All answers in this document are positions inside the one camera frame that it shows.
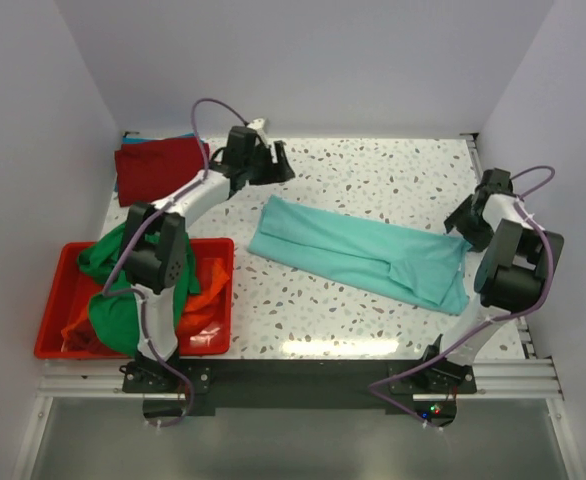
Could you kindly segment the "teal t shirt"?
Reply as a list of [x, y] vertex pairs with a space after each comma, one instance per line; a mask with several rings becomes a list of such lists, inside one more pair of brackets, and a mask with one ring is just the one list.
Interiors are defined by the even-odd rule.
[[336, 283], [450, 315], [469, 302], [468, 244], [272, 196], [248, 251]]

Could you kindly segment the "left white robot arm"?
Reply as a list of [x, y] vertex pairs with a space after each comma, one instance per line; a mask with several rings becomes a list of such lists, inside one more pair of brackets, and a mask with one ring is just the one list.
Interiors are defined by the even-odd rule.
[[188, 383], [179, 368], [173, 294], [186, 268], [187, 228], [244, 187], [295, 177], [284, 143], [267, 139], [267, 120], [229, 131], [225, 146], [185, 186], [129, 208], [117, 266], [135, 296], [139, 340], [123, 368], [126, 393], [171, 393]]

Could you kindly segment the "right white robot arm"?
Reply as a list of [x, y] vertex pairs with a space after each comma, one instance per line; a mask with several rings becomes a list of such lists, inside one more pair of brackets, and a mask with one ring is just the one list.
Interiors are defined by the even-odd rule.
[[546, 301], [564, 238], [541, 227], [514, 191], [514, 176], [501, 169], [482, 174], [474, 192], [444, 222], [483, 258], [472, 297], [457, 324], [439, 335], [420, 359], [411, 382], [443, 392], [472, 380], [472, 365], [507, 321], [526, 316]]

